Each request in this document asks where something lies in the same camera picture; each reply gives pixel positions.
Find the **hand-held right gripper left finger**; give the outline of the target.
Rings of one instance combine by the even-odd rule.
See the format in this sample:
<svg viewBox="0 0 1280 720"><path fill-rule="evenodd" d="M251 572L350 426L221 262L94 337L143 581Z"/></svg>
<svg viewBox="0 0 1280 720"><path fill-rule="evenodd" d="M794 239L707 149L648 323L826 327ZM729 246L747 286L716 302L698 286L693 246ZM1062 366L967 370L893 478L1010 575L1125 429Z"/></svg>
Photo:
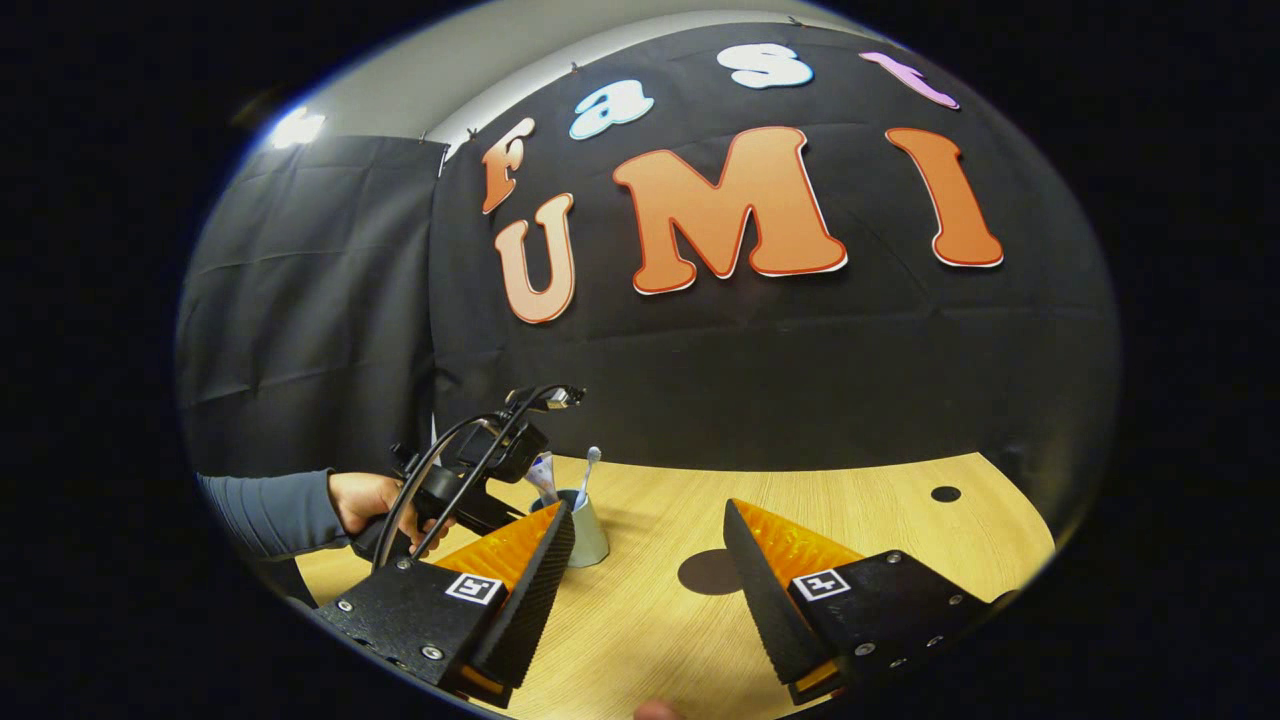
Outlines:
<svg viewBox="0 0 1280 720"><path fill-rule="evenodd" d="M506 708L524 684L575 542L553 503L440 559L404 559L317 610L367 655L439 691Z"/></svg>

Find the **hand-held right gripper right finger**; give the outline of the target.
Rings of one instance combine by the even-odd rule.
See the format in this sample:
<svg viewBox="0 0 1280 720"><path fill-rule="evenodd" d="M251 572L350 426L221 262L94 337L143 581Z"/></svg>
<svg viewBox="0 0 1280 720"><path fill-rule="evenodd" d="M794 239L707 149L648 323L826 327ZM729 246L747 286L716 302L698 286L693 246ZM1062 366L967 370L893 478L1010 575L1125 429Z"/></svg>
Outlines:
<svg viewBox="0 0 1280 720"><path fill-rule="evenodd" d="M865 544L745 498L722 541L777 682L795 705L887 687L969 637L1018 591L987 552Z"/></svg>

